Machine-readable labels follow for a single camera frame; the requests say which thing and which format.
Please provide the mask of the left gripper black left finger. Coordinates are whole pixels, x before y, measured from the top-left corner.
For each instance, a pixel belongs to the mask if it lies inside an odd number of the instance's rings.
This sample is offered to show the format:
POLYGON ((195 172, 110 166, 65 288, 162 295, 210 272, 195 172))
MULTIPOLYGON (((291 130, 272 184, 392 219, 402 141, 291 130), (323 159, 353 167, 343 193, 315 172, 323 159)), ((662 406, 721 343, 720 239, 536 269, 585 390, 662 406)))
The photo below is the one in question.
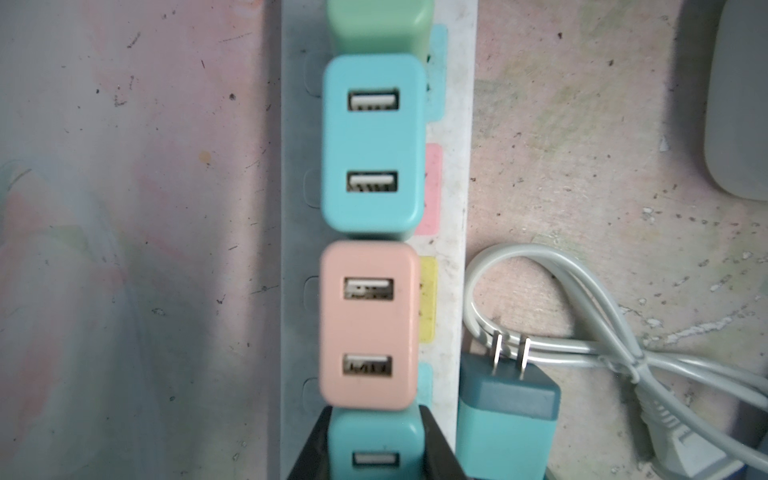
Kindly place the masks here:
POLYGON ((333 408, 326 406, 299 453, 288 480, 330 480, 330 460, 327 435, 333 408))

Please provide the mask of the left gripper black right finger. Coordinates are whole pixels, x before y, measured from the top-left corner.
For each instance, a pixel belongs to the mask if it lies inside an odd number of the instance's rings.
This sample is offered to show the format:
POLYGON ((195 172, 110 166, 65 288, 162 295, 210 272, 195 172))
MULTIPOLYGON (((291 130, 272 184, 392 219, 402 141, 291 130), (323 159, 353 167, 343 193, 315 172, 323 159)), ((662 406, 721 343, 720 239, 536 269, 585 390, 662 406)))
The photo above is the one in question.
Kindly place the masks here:
POLYGON ((426 405, 419 406, 425 432, 423 478, 427 480, 467 480, 454 451, 448 444, 426 405))

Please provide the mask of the pink plug adapter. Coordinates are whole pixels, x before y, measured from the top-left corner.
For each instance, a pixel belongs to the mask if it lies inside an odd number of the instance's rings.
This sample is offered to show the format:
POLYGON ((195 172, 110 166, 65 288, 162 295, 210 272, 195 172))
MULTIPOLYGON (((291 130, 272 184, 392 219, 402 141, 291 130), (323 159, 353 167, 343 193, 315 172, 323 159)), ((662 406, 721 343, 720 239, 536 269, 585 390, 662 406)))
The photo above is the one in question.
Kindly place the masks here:
POLYGON ((350 409, 398 411, 416 397, 420 258, 406 243, 344 240, 320 259, 319 388, 350 409))

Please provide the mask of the green plug adapter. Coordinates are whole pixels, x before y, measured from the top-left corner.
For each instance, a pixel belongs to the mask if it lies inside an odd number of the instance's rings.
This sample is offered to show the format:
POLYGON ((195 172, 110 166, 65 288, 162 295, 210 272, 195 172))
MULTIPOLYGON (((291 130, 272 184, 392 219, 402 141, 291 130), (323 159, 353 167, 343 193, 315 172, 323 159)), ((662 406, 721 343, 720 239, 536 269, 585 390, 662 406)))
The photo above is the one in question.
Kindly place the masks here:
POLYGON ((336 55, 409 53, 427 62, 433 0, 328 0, 326 18, 336 55))

